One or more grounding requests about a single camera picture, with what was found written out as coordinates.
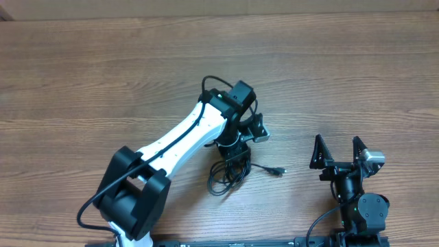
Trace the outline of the black USB cable long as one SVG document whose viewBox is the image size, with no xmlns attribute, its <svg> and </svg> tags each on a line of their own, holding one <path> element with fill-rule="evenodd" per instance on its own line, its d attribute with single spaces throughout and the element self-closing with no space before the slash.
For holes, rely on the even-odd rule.
<svg viewBox="0 0 439 247">
<path fill-rule="evenodd" d="M 251 172 L 251 154 L 227 154 L 222 161 L 212 164 L 207 180 L 207 189 L 212 196 L 223 196 L 238 188 Z"/>
</svg>

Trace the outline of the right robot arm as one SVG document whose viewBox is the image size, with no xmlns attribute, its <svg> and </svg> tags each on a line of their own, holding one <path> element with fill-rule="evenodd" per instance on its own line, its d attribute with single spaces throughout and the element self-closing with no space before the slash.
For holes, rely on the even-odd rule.
<svg viewBox="0 0 439 247">
<path fill-rule="evenodd" d="M 385 154 L 369 149 L 358 137 L 353 137 L 353 159 L 338 162 L 332 157 L 321 134 L 316 135 L 309 167 L 319 169 L 321 181 L 329 181 L 331 194 L 337 201 L 334 209 L 323 213 L 309 227 L 306 246 L 389 246 L 385 230 L 390 202 L 377 193 L 366 193 L 365 179 L 374 176 L 385 164 Z M 328 237 L 311 238 L 312 230 L 328 215 L 340 212 L 342 226 Z"/>
</svg>

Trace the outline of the black USB cable short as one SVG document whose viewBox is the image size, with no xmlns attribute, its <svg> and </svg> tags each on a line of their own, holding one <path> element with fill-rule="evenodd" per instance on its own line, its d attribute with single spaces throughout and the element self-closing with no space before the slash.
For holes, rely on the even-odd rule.
<svg viewBox="0 0 439 247">
<path fill-rule="evenodd" d="M 252 167 L 261 168 L 273 176 L 282 176 L 287 171 L 282 167 L 266 167 L 257 165 L 256 163 L 252 163 L 249 159 L 245 163 L 225 163 L 222 161 L 219 167 L 215 169 L 213 176 L 223 172 L 224 174 L 218 180 L 218 182 L 226 185 L 227 187 L 235 188 L 242 184 L 244 178 L 251 172 Z"/>
</svg>

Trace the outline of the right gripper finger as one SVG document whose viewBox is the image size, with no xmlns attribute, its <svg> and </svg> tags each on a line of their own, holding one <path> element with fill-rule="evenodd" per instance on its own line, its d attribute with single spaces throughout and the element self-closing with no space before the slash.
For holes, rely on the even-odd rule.
<svg viewBox="0 0 439 247">
<path fill-rule="evenodd" d="M 363 141 L 358 137 L 353 137 L 353 160 L 365 160 L 365 155 L 368 151 L 368 148 L 363 143 Z"/>
<path fill-rule="evenodd" d="M 310 169 L 325 169 L 334 161 L 321 134 L 316 135 Z"/>
</svg>

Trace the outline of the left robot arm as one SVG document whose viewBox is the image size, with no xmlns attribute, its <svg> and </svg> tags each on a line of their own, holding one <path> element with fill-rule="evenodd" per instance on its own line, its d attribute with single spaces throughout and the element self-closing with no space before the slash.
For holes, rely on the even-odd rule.
<svg viewBox="0 0 439 247">
<path fill-rule="evenodd" d="M 269 136 L 256 106 L 254 89 L 243 81 L 229 91 L 202 89 L 192 112 L 159 140 L 137 151 L 117 150 L 91 200 L 115 245 L 152 246 L 150 231 L 163 213 L 172 178 L 205 146 L 217 146 L 224 164 L 241 172 L 227 176 L 236 185 L 251 167 L 247 141 Z"/>
</svg>

